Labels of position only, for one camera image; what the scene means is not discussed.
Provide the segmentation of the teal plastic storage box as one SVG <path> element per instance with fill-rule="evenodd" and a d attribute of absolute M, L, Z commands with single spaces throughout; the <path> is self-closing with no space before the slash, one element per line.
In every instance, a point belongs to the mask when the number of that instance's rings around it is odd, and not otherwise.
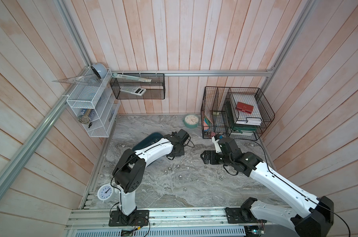
<path fill-rule="evenodd" d="M 154 132 L 139 142 L 136 146 L 132 148 L 133 151 L 144 149 L 152 144 L 155 144 L 160 139 L 163 138 L 163 135 L 159 132 Z"/>

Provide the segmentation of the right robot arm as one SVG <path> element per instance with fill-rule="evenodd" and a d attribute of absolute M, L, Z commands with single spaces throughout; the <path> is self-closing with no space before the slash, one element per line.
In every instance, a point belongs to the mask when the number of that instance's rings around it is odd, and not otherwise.
<path fill-rule="evenodd" d="M 212 139 L 215 150 L 205 150 L 201 159 L 206 165 L 231 166 L 236 173 L 250 177 L 284 200 L 289 207 L 271 205 L 256 198 L 248 198 L 239 208 L 225 209 L 228 223 L 273 222 L 296 232 L 300 237 L 325 237 L 334 224 L 334 202 L 296 186 L 259 156 L 243 153 L 230 137 Z"/>

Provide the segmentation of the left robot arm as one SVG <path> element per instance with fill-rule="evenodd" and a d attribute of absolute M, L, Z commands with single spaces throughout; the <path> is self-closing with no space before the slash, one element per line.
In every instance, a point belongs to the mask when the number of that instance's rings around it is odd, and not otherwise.
<path fill-rule="evenodd" d="M 162 135 L 155 132 L 121 155 L 112 172 L 111 185 L 119 191 L 117 209 L 110 211 L 110 227 L 148 226 L 149 210 L 138 210 L 136 190 L 141 185 L 145 169 L 156 160 L 173 160 L 185 154 L 190 135 L 183 129 Z"/>

